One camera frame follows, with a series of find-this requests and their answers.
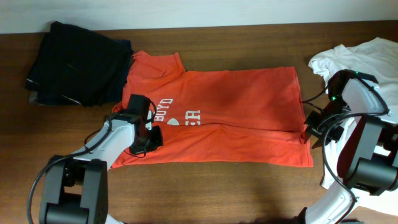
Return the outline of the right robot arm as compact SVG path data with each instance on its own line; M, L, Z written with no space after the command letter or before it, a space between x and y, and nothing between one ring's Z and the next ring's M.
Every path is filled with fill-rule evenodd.
M380 196L397 190L397 119L379 93L375 76L340 70L326 83L330 102L305 120L305 137L315 147L341 143L336 170L323 158L334 182L323 197L305 207L294 223L348 223L358 206L359 193Z

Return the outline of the red soccer t-shirt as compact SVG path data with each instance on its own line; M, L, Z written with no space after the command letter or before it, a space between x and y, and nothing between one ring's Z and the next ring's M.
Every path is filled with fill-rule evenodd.
M179 54L143 51L133 60L114 111L127 108L132 94L150 98L164 144L142 159L124 151L114 168L220 161L313 166L294 67L196 72L184 68Z

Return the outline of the white t-shirt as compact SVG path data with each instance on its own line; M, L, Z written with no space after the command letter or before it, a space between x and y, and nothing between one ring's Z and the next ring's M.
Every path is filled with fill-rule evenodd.
M370 81L362 79L369 86L374 86L390 110L389 115L381 116L381 118L397 122L397 42L376 37L355 47L345 47L341 44L334 49L316 54L310 59L308 66L314 74L323 77L326 84L331 81L336 72L344 69L375 76L379 84L372 84ZM348 105L353 106L353 113L383 111L376 96L357 79L348 81L348 86L343 84L342 94L344 100L348 100ZM335 175L337 175L337 162L340 153L359 119L360 117L355 117L344 120L342 123L342 127L345 129L343 136L338 142L332 141L326 146L326 158ZM380 196L370 196L363 190L353 190L353 192L359 196L357 205L397 216L397 208L392 204L397 202L397 190L386 191Z

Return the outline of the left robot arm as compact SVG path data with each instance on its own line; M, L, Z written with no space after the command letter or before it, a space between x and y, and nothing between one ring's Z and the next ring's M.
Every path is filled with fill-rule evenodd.
M127 108L106 116L81 149L53 156L31 188L44 180L39 223L117 223L108 212L108 171L122 153L142 159L163 145L152 124L156 112L148 97L131 95Z

